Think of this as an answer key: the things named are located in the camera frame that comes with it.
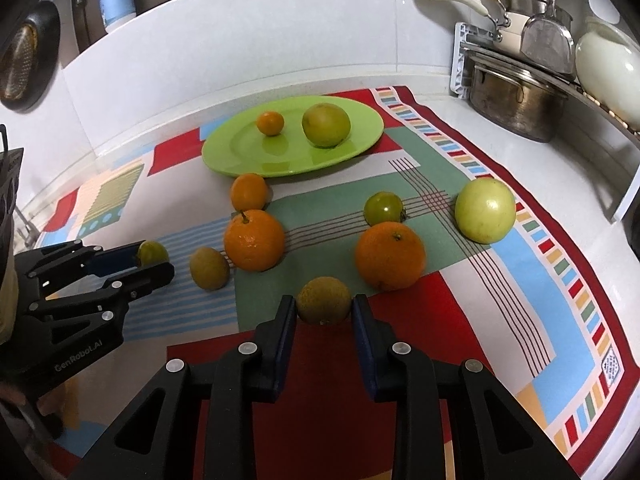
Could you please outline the person's left hand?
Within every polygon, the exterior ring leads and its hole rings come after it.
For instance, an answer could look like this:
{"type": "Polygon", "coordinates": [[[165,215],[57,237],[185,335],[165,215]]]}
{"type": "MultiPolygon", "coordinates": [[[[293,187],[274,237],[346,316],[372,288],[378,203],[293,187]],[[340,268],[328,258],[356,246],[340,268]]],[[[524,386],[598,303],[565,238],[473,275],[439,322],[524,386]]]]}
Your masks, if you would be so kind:
{"type": "Polygon", "coordinates": [[[5,382],[0,384],[0,399],[16,406],[24,406],[26,404],[26,396],[24,393],[14,385],[6,384],[5,382]]]}

